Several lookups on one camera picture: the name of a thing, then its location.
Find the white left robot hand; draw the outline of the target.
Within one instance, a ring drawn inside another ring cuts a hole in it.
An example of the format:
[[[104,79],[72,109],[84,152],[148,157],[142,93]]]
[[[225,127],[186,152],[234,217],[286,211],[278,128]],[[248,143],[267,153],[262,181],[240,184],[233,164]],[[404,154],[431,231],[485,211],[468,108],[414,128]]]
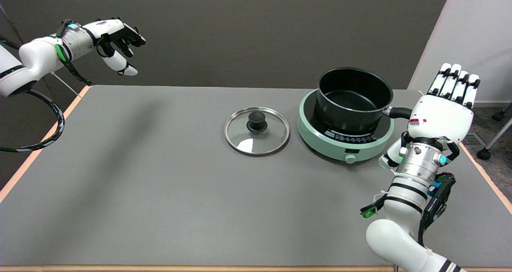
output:
[[[97,19],[95,22],[82,26],[92,38],[93,46],[104,63],[116,71],[119,76],[135,76],[138,70],[127,61],[133,57],[133,47],[146,44],[146,39],[136,27],[131,27],[120,18],[106,20]]]

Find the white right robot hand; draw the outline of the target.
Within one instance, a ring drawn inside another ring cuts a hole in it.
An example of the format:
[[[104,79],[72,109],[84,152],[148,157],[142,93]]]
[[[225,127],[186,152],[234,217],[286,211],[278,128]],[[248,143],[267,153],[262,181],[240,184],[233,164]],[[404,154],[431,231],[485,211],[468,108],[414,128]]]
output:
[[[391,119],[408,121],[402,133],[379,159],[386,168],[395,168],[404,163],[409,143],[427,140],[440,152],[449,150],[447,156],[440,155],[440,166],[451,163],[460,154],[459,143],[466,137],[472,124],[472,108],[480,85],[477,74],[463,71],[459,64],[443,64],[428,91],[412,109],[387,106],[383,114]]]

